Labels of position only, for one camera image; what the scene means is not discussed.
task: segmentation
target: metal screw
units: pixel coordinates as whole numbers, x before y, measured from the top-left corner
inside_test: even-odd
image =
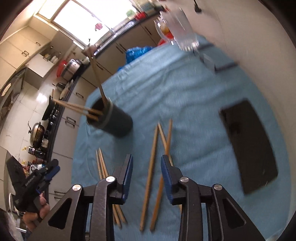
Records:
[[[222,188],[223,188],[223,187],[222,187],[220,184],[215,184],[215,185],[214,185],[214,189],[217,190],[217,191],[221,191]]]
[[[74,191],[78,191],[78,190],[80,190],[80,188],[81,188],[81,186],[80,186],[79,184],[75,184],[75,185],[72,187],[72,189],[73,189]]]
[[[115,177],[113,177],[113,176],[106,177],[106,181],[109,182],[109,183],[114,182]]]
[[[187,183],[189,181],[189,178],[188,177],[181,177],[180,181],[183,183]]]

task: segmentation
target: white tile floor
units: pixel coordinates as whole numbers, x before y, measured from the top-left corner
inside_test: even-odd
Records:
[[[0,134],[0,146],[8,150],[17,160],[19,158],[26,161],[36,159],[22,149],[30,145],[28,122],[31,127],[37,122],[41,122],[45,128],[47,126],[47,121],[41,119],[48,105],[48,96],[53,88],[55,89],[54,98],[58,98],[60,94],[52,83],[65,83],[62,78],[56,80],[55,73],[54,69],[39,90],[24,82],[23,89],[7,116]]]

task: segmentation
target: window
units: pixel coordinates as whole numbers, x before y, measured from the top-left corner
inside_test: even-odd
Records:
[[[38,14],[87,45],[125,20],[129,10],[137,12],[129,0],[47,0]]]

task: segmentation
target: blue gripper pad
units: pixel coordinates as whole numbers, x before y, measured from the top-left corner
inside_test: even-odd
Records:
[[[129,191],[129,186],[131,184],[131,175],[133,173],[133,156],[130,156],[130,160],[128,162],[128,167],[126,169],[126,175],[124,177],[123,181],[123,193],[122,193],[122,201],[123,203],[126,202],[128,198],[128,191]]]
[[[173,203],[173,194],[172,194],[172,180],[170,178],[170,174],[168,172],[167,165],[165,163],[165,159],[162,156],[160,161],[161,173],[163,174],[163,180],[165,184],[165,192],[167,194],[168,200],[170,203]]]

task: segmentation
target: clear glass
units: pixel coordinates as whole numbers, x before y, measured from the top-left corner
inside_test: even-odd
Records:
[[[77,0],[91,11],[109,28],[113,28],[127,18],[127,11],[137,10],[129,0]]]
[[[54,19],[54,22],[70,32],[84,44],[96,43],[109,29],[103,25],[102,29],[95,31],[99,21],[87,10],[73,1],[69,1]]]
[[[64,0],[46,0],[39,10],[39,14],[47,19],[51,19],[63,2]]]

